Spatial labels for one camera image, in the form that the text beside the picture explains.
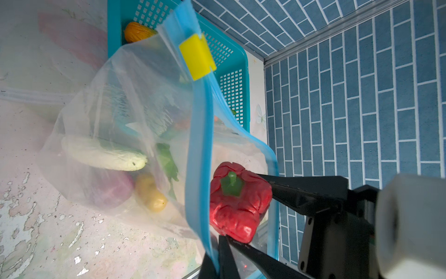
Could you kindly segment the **teal plastic basket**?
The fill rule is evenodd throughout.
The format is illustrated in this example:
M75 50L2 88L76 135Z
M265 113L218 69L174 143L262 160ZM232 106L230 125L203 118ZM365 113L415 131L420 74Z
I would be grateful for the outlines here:
M137 22L155 29L181 3L170 0L108 0L108 56L122 45L124 29L130 22ZM249 65L245 50L223 31L197 15L200 28L216 63L214 72L221 92L235 118L246 130L250 130L250 82Z

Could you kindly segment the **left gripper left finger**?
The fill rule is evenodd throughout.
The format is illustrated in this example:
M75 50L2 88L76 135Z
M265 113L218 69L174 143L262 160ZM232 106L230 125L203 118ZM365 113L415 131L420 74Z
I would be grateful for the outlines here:
M198 279L218 279L218 274L213 265L213 261L208 254L205 254L203 258Z

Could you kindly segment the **clear zip top bag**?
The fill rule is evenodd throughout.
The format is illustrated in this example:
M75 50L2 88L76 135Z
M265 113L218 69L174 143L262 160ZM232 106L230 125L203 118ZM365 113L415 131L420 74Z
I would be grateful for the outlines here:
M198 239L219 273L221 235L210 225L214 172L223 162L238 163L259 176L276 176L279 170L273 150L246 131L230 110L197 15L192 3L183 1L155 28L155 36L122 45L91 84L61 110L37 164L69 201L143 229ZM68 156L61 145L68 135L99 138L145 154L146 166L128 173L134 183L140 174L151 174L168 200L165 209L151 212L135 189L117 208L94 206L87 198L91 176L104 169ZM170 146L178 167L179 182L173 182L177 200L168 194L170 184L156 158L157 143ZM248 244L277 259L278 226L278 204L272 200ZM241 278L262 278L247 257L238 251L232 254Z

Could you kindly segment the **yellow toy potato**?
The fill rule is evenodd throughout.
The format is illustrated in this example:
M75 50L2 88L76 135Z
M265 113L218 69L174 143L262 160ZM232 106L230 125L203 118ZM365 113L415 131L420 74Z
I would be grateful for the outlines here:
M140 174L135 181L135 191L138 199L151 212L159 213L165 209L168 200L156 186L151 174Z

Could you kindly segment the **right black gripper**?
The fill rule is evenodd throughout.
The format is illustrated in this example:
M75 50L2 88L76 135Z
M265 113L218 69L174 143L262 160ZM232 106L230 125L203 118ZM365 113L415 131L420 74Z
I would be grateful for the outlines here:
M226 240L267 279L379 279L375 212L379 189L348 191L342 176L277 177L262 174L274 200L306 218L298 268L229 236Z

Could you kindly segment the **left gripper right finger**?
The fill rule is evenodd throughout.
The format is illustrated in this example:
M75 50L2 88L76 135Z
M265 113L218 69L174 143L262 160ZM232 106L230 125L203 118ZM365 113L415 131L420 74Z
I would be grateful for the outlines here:
M230 243L226 236L219 236L218 259L220 265L220 279L240 279Z

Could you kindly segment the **red toy pepper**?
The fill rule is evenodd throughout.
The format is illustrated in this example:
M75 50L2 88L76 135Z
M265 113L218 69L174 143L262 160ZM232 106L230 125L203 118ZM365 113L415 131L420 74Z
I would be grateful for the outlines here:
M223 162L210 183L210 225L222 236L250 243L272 201L272 187L238 163Z

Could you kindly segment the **purple toy onion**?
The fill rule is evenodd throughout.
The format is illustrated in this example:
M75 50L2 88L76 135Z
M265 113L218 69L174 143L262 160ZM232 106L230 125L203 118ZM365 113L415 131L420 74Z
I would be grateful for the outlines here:
M95 170L92 173L87 198L99 209L117 208L128 200L134 191L134 180L128 172Z

